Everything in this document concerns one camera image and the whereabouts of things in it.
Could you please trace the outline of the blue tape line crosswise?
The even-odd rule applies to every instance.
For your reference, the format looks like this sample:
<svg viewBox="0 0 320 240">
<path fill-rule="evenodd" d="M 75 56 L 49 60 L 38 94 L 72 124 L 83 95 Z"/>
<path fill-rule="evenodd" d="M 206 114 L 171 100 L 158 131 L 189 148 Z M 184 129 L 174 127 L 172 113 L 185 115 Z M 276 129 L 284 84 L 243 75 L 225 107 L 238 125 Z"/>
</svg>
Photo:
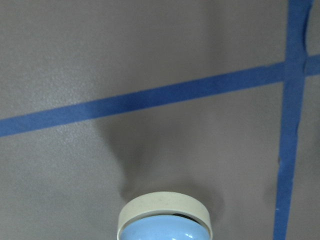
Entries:
<svg viewBox="0 0 320 240">
<path fill-rule="evenodd" d="M 7 137 L 162 105 L 280 83 L 284 62 L 1 119 Z"/>
</svg>

